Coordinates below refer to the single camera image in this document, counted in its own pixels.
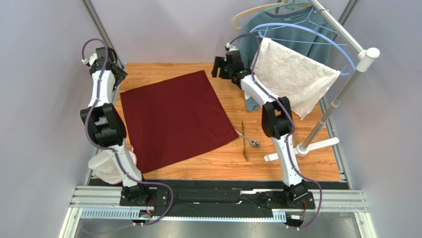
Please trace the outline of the dark red cloth napkin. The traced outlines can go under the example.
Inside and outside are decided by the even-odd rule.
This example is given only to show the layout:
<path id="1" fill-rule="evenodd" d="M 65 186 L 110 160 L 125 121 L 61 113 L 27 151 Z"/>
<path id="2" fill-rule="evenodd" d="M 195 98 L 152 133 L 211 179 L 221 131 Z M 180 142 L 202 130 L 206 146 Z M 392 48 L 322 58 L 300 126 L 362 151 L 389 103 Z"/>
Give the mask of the dark red cloth napkin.
<path id="1" fill-rule="evenodd" d="M 120 98 L 137 168 L 143 173 L 238 138 L 202 70 L 125 91 Z"/>

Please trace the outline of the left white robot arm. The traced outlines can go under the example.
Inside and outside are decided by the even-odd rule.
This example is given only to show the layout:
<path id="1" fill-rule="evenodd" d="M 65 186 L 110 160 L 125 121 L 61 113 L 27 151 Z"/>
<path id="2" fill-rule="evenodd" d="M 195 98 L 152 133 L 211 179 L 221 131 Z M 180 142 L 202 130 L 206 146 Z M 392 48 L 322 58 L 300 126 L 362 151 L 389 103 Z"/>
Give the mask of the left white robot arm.
<path id="1" fill-rule="evenodd" d="M 90 142 L 101 150 L 89 161 L 89 168 L 109 184 L 122 184 L 123 204 L 145 206 L 152 195 L 140 184 L 142 173 L 127 147 L 125 124 L 112 103 L 114 90 L 127 74 L 116 64 L 116 53 L 110 47 L 97 48 L 82 62 L 90 68 L 93 91 L 88 108 L 81 110 L 80 116 Z"/>

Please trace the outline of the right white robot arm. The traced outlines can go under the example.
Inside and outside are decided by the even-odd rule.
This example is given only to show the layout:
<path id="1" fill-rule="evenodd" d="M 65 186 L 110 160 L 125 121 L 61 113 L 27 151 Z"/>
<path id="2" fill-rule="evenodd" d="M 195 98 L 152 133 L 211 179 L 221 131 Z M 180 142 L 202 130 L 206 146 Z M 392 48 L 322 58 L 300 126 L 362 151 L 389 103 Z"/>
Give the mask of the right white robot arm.
<path id="1" fill-rule="evenodd" d="M 271 139 L 282 169 L 282 199 L 287 206 L 303 205 L 307 208 L 308 188 L 294 154 L 291 138 L 294 126 L 288 98 L 271 93 L 250 69 L 244 68 L 238 50 L 228 50 L 223 57 L 216 56 L 211 75 L 231 80 L 261 107 L 262 130 Z"/>

